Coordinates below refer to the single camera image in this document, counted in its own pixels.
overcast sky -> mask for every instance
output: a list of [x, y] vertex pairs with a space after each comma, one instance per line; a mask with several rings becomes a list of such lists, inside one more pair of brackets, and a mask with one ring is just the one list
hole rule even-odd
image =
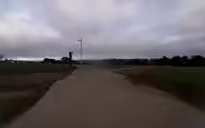
[[205, 0], [0, 0], [0, 53], [86, 58], [205, 55]]

field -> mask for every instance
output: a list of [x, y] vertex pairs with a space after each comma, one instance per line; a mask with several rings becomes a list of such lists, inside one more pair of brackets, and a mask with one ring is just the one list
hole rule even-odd
[[0, 63], [0, 125], [28, 110], [74, 69], [64, 64]]
[[161, 89], [205, 111], [205, 67], [141, 66], [117, 72], [135, 85]]

vegetation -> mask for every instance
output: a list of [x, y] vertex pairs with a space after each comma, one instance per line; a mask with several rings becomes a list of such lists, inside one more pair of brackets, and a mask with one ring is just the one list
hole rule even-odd
[[141, 66], [118, 72], [137, 85], [164, 90], [205, 110], [205, 67]]
[[0, 62], [0, 75], [64, 72], [68, 68], [64, 64]]
[[168, 58], [166, 56], [162, 58], [151, 59], [106, 59], [102, 60], [103, 64], [108, 65], [172, 65], [172, 66], [205, 66], [205, 57], [195, 55], [191, 57], [187, 56], [174, 56]]
[[55, 81], [68, 76], [74, 69], [67, 64], [1, 60], [0, 125], [30, 109]]

tree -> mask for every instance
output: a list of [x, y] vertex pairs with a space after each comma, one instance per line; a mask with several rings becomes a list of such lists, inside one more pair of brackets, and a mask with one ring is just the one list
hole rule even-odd
[[0, 54], [0, 60], [3, 60], [3, 59], [4, 59], [4, 57], [5, 57], [5, 55], [4, 55], [4, 54]]

dirt road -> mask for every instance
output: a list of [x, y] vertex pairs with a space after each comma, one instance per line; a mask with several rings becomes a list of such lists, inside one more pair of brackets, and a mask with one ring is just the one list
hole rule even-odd
[[109, 70], [82, 67], [7, 127], [205, 128], [205, 113]]

